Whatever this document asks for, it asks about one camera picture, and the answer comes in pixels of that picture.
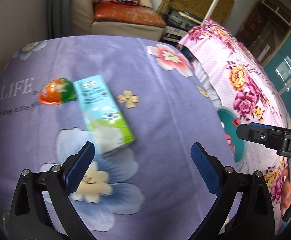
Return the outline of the person's right hand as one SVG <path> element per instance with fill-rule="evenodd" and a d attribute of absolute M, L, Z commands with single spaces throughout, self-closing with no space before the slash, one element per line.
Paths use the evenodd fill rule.
<path fill-rule="evenodd" d="M 280 210 L 282 213 L 285 213 L 285 211 L 289 208 L 291 204 L 291 185 L 288 180 L 288 175 L 289 175 L 289 168 L 285 168 L 282 172 L 282 175 L 286 177 L 283 187 L 282 187 L 282 200 L 280 204 Z"/>

